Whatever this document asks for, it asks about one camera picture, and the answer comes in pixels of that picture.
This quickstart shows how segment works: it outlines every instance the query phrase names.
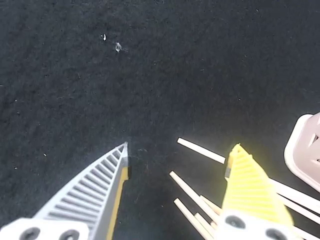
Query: dark carpet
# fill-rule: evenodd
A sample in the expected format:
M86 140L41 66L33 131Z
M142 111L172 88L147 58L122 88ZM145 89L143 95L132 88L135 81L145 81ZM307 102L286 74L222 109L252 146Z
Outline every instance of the dark carpet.
M220 205L224 167L178 137L224 156L240 142L270 177L320 199L283 158L298 117L320 111L319 1L4 0L0 22L0 226L124 141L117 240L201 239L169 172Z

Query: wooden craft stick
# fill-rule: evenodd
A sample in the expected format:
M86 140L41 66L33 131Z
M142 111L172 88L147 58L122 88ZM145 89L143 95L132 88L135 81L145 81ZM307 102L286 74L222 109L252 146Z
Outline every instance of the wooden craft stick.
M218 215L221 214L221 208L215 205L212 201L209 201L207 198L204 196L200 195L200 198L209 205L210 208L212 208L213 211L215 211Z
M174 171L170 172L170 176L213 221L218 221L218 214L215 213L215 211L213 211L188 184L186 184Z
M305 240L320 240L319 238L307 233L306 231L301 230L300 228L294 227L295 232Z
M196 145L190 141L184 140L182 138L179 138L177 140L177 142L191 150L196 151L199 154L202 154L210 159L213 159L219 163L224 163L225 162L225 158L223 156L220 156L208 149L205 149L199 145ZM290 199L291 201L300 204L302 206L304 206L307 209L310 209L314 212L316 212L317 214L320 214L320 201L317 199L314 199L311 196L308 196L298 190L295 190L287 185L284 185L276 180L270 179L271 182L274 184L276 192L288 199Z
M212 222L210 223L210 226L213 227L214 230L217 230L217 227L218 227L218 226L217 226L217 224L216 224L214 221L212 221Z
M320 201L306 195L298 190L295 190L287 185L284 185L276 180L270 179L275 186L276 192L291 201L310 209L317 214L320 214Z
M286 199L283 196L279 195L279 197L282 199L284 205L286 205L288 208L291 208L292 210L295 210L297 213L300 213L301 215L305 216L306 218L316 222L317 224L320 224L320 217L318 217L317 215L306 210L302 206L299 206L298 204L295 204L294 202Z
M210 226L210 224L201 216L198 212L194 215L194 217L199 221L199 223L207 230L207 232L214 238L215 230Z
M209 234L209 232L201 225L201 223L196 219L195 216L186 208L186 206L177 198L174 200L175 205L180 209L183 215L188 219L188 221L194 226L194 228L199 232L199 234L205 240L214 240L214 238Z
M213 160L215 160L215 161L217 161L217 162L219 162L221 164L225 163L226 159L223 156L220 156L219 154L216 154L216 153L214 153L212 151L209 151L208 149L205 149L202 146L199 146L199 145L194 144L194 143L192 143L190 141L184 140L184 139L182 139L180 137L178 138L177 143L181 144L181 145L183 145L183 146L185 146L185 147L187 147L187 148L189 148L189 149L191 149L191 150L193 150L193 151L195 151L195 152L197 152L197 153L199 153L201 155L204 155L204 156L206 156L206 157L208 157L210 159L213 159Z

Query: screw hole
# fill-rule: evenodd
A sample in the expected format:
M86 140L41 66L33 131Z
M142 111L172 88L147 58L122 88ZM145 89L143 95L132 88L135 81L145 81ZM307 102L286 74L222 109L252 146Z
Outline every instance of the screw hole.
M231 225L232 227L237 228L237 229L245 229L246 228L245 222L241 218L239 218L235 215L227 216L225 219L225 222L227 224Z
M274 240L287 240L287 237L282 232L274 228L268 229L265 234Z
M79 232L76 230L65 231L59 238L59 240L78 240Z
M20 240L35 240L40 234L40 229L38 227L31 227L25 230L21 236Z

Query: white stick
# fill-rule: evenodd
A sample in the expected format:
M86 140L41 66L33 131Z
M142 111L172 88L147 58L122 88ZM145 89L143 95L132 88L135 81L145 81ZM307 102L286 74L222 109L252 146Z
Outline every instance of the white stick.
M208 200L204 196L200 195L200 198L209 205L210 208L212 208L213 211L215 211L218 215L221 214L221 208L215 205L212 201Z
M317 224L320 224L320 217L318 217L317 215L306 210L302 206L299 206L298 204L295 204L294 202L286 199L283 196L279 195L279 197L282 199L284 205L286 205L288 208L291 208L292 210L295 210L297 213L300 213L301 215L305 216L306 218L316 222Z
M276 192L287 199L290 199L297 204L304 206L307 209L310 209L317 214L320 214L320 201L314 199L313 197L306 195L298 190L295 190L287 185L284 185L276 180L270 179L273 185L275 186Z
M190 141L184 140L182 138L179 138L177 142L189 149L192 149L196 151L197 153L200 153L208 158L211 158L219 163L224 163L225 158L223 156L220 156L212 151L209 151L199 145L196 145ZM295 190L287 185L284 185L276 180L270 179L271 182L274 184L276 188L276 192L288 199L290 199L293 202L296 202L297 204L300 204L304 206L305 208L308 208L317 214L320 214L320 201L314 199L311 196L308 196L302 192L299 192L298 190Z
M183 215L194 226L194 228L201 234L205 240L214 240L214 238L208 233L208 231L198 222L195 216L186 208L186 206L177 198L174 200L175 205L180 209Z
M214 230L216 230L217 227L218 227L217 224L216 224L214 221L212 221L212 222L210 223L210 226L213 227Z
M214 238L215 230L210 226L210 224L201 216L198 212L194 215L194 217L201 223L201 225L207 230L207 232Z
M295 232L305 240L320 240L319 238L307 233L306 231L301 230L300 228L294 227Z
M184 140L182 138L178 138L177 143L181 144L181 145L183 145L193 151L196 151L197 153L200 153L201 155L204 155L210 159L213 159L221 164L225 163L226 159L223 156L220 156L212 151L209 151L209 150L203 148L202 146L198 146L197 144L194 144L194 143L187 141L187 140Z
M219 218L218 214L216 214L188 184L186 184L174 171L170 172L170 176L213 221L217 222Z

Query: wooden stick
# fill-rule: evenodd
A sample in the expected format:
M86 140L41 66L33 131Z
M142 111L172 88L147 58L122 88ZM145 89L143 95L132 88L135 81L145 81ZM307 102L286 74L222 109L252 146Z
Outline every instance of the wooden stick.
M218 226L217 226L217 224L216 224L214 221L212 221L212 222L210 223L210 226L213 227L214 230L217 230L217 227L218 227Z
M186 184L174 171L170 172L170 176L213 221L218 221L218 214L216 214L188 184Z
M211 223L210 223L210 225L214 228L214 226L217 226L216 224L215 224L215 222L214 221L212 221ZM317 237L315 237L315 236L313 236L313 235L311 235L310 233L308 233L308 232L306 232L306 231L303 231L303 230L301 230L300 228L298 228L298 227L294 227L294 230L295 230L295 232L300 236L300 237L302 237L303 239L305 239L305 240L320 240L319 238L317 238Z
M307 233L306 231L301 230L300 228L294 227L295 232L305 240L320 240L319 238Z
M284 205L286 205L288 208L291 208L292 210L295 210L297 213L300 213L301 215L305 216L306 218L316 222L317 224L320 224L320 217L318 217L317 215L306 210L302 206L299 206L298 204L295 204L294 202L286 199L283 196L279 195L279 197L282 199Z
M212 201L209 201L207 198L204 196L200 195L200 198L209 205L210 208L212 208L213 211L215 211L218 215L221 214L221 208L215 205Z
M310 209L317 214L320 214L320 201L314 199L313 197L306 195L298 190L295 190L287 185L284 185L276 180L270 179L273 185L275 186L276 192L287 199L290 199L297 204L304 206L307 209Z
M200 222L192 215L192 213L186 208L186 206L177 198L174 200L175 205L180 209L183 215L194 226L194 228L201 234L205 240L214 240L209 232L200 224Z
M194 215L194 217L201 223L201 225L207 230L207 232L214 238L215 230L210 226L210 224L201 216L198 212Z
M181 145L183 145L183 146L185 146L185 147L187 147L187 148L189 148L189 149L191 149L201 155L204 155L210 159L213 159L221 164L225 163L226 159L223 156L220 156L219 154L216 154L212 151L209 151L208 149L205 149L202 146L199 146L199 145L194 144L190 141L184 140L180 137L178 138L177 143L181 144Z
M179 138L177 140L177 142L191 150L196 151L197 153L200 153L210 159L213 159L219 163L224 163L225 162L225 158L223 156L220 156L212 151L209 151L208 149L205 149L197 144L194 144L190 141L184 140L182 138ZM304 206L307 209L310 209L314 212L316 212L317 214L320 214L320 201L314 199L311 196L308 196L298 190L295 190L289 186L286 186L276 180L270 179L271 182L274 184L275 188L276 188L276 192L288 199L290 199L291 201L300 204L302 206Z

